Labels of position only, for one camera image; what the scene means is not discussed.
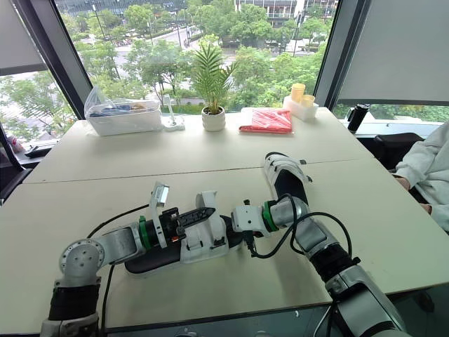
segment potted plant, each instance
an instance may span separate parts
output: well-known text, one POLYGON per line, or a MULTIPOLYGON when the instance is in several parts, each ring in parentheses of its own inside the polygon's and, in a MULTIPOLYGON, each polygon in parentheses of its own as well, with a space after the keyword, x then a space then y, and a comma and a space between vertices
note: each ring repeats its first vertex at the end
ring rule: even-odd
POLYGON ((207 131, 220 131, 225 127, 225 109, 220 102, 225 99, 232 86, 231 74, 236 63, 222 67, 220 47, 200 44, 194 54, 194 75, 192 81, 196 92, 206 101, 201 110, 203 126, 207 131))

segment plastic storage box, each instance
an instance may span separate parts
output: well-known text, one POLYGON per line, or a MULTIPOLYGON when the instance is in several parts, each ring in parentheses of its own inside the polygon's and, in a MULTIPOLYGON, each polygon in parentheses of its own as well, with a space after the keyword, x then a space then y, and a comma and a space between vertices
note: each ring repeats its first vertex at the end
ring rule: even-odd
POLYGON ((94 87, 89 94, 84 114, 100 136, 163 129, 159 101, 111 101, 102 96, 98 87, 94 87))

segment building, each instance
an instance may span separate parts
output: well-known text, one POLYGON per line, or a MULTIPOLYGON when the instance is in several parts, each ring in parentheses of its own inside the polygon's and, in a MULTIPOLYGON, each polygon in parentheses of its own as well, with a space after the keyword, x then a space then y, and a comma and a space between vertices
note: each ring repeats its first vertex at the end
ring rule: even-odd
POLYGON ((304 22, 309 17, 308 10, 312 6, 320 6, 323 11, 323 19, 333 18, 338 5, 338 0, 298 0, 298 2, 302 3, 299 22, 304 22))
POLYGON ((300 0, 234 0, 237 11, 243 4, 263 7, 267 11, 268 21, 272 23, 273 27, 278 27, 283 22, 296 18, 299 13, 298 2, 300 0))
POLYGON ((320 6, 323 18, 332 18, 337 9, 338 0, 234 0, 236 11, 242 4, 251 4, 265 8, 268 21, 273 27, 282 25, 289 19, 303 22, 307 19, 307 11, 312 6, 320 6))
POLYGON ((123 12, 132 5, 161 5, 166 11, 176 11, 187 7, 187 0, 55 0, 59 11, 71 15, 109 9, 115 15, 123 16, 123 12))

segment white flower pot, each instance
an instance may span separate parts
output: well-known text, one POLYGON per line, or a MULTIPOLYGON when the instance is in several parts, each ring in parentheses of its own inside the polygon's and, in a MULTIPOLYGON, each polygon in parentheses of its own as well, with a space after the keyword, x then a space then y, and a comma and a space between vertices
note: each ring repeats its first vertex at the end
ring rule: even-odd
POLYGON ((222 110, 219 114, 206 114, 204 110, 207 107, 204 107, 201 110, 201 116, 203 118, 203 127, 206 131, 220 131, 225 128, 226 119, 225 119, 225 109, 220 107, 222 110))

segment window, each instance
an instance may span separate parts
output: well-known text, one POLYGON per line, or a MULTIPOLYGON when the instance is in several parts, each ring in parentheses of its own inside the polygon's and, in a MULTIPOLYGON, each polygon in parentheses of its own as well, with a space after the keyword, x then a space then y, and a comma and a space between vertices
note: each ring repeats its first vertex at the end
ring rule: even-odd
POLYGON ((226 65, 238 61, 227 111, 279 107, 295 82, 314 92, 333 22, 328 1, 55 2, 92 83, 108 98, 162 101, 169 93, 185 114, 200 114, 203 105, 190 81, 199 44, 219 46, 226 65))
POLYGON ((0 122, 22 143, 60 138, 76 121, 49 71, 0 77, 0 122))
POLYGON ((35 144, 60 138, 76 121, 9 1, 0 1, 0 122, 7 135, 35 144))
POLYGON ((449 120, 447 11, 448 2, 371 1, 334 114, 343 118, 355 103, 368 103, 371 119, 449 120))
MULTIPOLYGON (((333 114, 343 119, 353 105, 337 104, 333 114)), ((449 107, 438 105, 392 105, 372 104, 370 105, 369 119, 395 119, 398 121, 422 121, 445 122, 449 121, 449 107)))

